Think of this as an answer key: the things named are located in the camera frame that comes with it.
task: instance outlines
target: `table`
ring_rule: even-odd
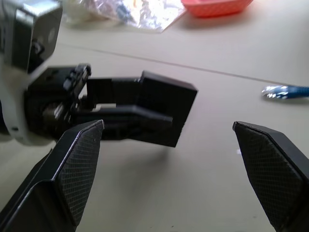
[[[130,140],[101,143],[77,232],[274,231],[247,178],[232,125],[239,120],[281,131],[309,154],[309,101],[271,102],[260,96],[272,83],[308,84],[309,3],[269,2],[256,0],[249,21],[243,15],[221,25],[220,19],[220,25],[209,22],[207,30],[202,25],[185,29],[185,20],[192,20],[188,15],[162,34],[62,27],[49,65],[88,62],[93,77],[139,76],[148,70],[199,90],[176,148]],[[259,12],[268,16],[260,18],[264,24],[256,18]],[[267,19],[272,24],[265,24]],[[149,40],[157,43],[147,45]],[[178,49],[184,43],[205,46]],[[0,144],[0,209],[53,146]]]

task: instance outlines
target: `transparent plastic wrap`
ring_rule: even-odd
[[[62,0],[71,22],[106,17],[141,29],[163,31],[185,12],[181,0]]]

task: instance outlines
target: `plastic bag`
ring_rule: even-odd
[[[69,21],[107,17],[141,29],[163,31],[185,12],[181,0],[62,0]]]

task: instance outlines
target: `red plastic basket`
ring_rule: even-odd
[[[217,17],[242,12],[253,0],[182,0],[196,17]]]

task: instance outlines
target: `white table surface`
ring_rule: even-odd
[[[246,175],[236,120],[284,132],[309,154],[309,101],[265,101],[267,82],[59,44],[50,65],[89,62],[93,77],[142,70],[199,90],[176,148],[102,142],[95,181],[77,232],[273,232]],[[0,209],[53,144],[0,144]]]
[[[309,85],[308,25],[308,0],[254,0],[236,16],[194,19],[186,14],[162,34],[113,22],[63,24],[58,41],[178,67]]]

